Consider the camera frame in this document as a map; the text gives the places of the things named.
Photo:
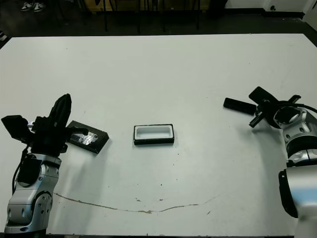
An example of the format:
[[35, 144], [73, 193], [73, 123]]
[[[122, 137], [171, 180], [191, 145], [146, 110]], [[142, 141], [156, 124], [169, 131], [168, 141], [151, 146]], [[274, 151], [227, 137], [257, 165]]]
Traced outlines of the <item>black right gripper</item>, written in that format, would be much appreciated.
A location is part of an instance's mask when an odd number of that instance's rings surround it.
[[249, 96], [257, 104], [256, 116], [251, 120], [249, 126], [254, 128], [263, 119], [274, 127], [280, 128], [281, 124], [289, 124], [296, 119], [300, 112], [293, 106], [287, 104], [295, 103], [301, 99], [300, 95], [293, 95], [287, 101], [279, 101], [273, 96]]

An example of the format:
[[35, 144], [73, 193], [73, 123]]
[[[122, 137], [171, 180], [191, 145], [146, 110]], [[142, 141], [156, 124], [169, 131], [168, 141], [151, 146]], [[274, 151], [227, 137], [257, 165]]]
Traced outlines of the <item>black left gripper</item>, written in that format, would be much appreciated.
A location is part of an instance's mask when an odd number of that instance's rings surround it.
[[88, 134], [86, 128], [66, 126], [71, 104], [70, 94], [64, 94], [56, 100], [49, 117], [36, 117], [32, 127], [33, 139], [30, 143], [32, 153], [60, 155], [67, 151], [66, 143], [73, 134]]

